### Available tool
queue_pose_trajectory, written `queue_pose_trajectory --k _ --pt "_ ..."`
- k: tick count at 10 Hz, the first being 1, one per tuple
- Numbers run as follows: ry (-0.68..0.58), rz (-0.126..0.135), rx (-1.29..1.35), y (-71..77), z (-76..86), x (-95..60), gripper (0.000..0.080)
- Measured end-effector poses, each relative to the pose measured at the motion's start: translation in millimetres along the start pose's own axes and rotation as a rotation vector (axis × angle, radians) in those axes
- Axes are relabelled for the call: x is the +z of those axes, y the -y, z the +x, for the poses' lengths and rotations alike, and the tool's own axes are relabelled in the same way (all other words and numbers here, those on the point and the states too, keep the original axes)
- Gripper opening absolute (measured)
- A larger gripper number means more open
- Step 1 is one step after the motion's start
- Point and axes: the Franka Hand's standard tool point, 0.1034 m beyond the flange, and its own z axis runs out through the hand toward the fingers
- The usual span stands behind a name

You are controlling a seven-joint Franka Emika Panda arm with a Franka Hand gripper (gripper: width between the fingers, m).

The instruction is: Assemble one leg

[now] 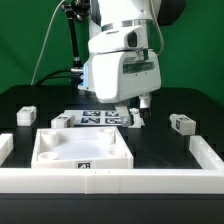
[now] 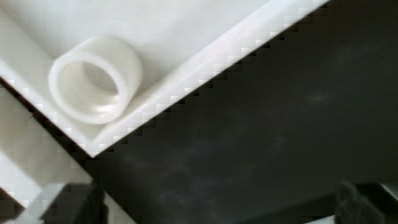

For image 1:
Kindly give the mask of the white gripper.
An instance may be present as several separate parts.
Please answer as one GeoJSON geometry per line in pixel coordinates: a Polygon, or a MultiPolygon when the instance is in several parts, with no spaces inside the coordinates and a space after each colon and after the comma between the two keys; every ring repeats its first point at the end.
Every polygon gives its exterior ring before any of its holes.
{"type": "MultiPolygon", "coordinates": [[[[118,103],[139,96],[140,117],[150,116],[149,92],[161,87],[159,63],[155,52],[148,50],[93,54],[90,57],[90,68],[88,75],[93,77],[94,91],[101,103],[118,103]]],[[[119,103],[115,108],[121,125],[130,126],[131,115],[128,106],[119,103]]]]}

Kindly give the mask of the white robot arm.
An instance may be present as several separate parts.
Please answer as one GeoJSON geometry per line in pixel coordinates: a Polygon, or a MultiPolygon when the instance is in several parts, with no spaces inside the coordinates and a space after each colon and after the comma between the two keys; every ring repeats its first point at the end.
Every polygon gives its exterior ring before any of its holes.
{"type": "Polygon", "coordinates": [[[149,114],[150,93],[160,88],[158,54],[153,33],[174,23],[186,0],[97,0],[101,23],[88,43],[84,74],[102,103],[113,103],[121,124],[133,118],[127,101],[140,99],[140,113],[149,114]]]}

